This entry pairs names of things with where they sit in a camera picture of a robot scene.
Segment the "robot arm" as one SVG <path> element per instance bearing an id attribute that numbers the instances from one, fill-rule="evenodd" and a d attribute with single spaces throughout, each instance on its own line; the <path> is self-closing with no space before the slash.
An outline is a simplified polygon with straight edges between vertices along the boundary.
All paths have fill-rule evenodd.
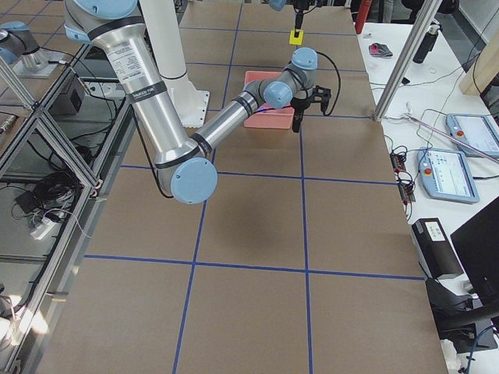
<path id="1" fill-rule="evenodd" d="M 303 17 L 305 16 L 306 11 L 313 6 L 314 1 L 311 0 L 269 0 L 269 6 L 275 11 L 281 11 L 286 5 L 291 5 L 293 7 L 293 11 L 295 13 L 295 26 L 292 31 L 293 37 L 298 37 L 300 32 L 302 31 Z"/>
<path id="2" fill-rule="evenodd" d="M 186 71 L 179 24 L 172 1 L 66 1 L 68 38 L 100 48 L 107 56 L 130 104 L 156 150 L 155 169 L 161 187 L 179 202 L 207 200 L 218 183 L 208 156 L 231 132 L 262 105 L 280 109 L 311 94 L 317 52 L 297 48 L 279 76 L 257 80 L 191 136 L 177 112 L 186 95 L 170 98 L 169 80 L 155 59 L 165 55 L 165 40 L 179 58 L 178 73 Z"/>

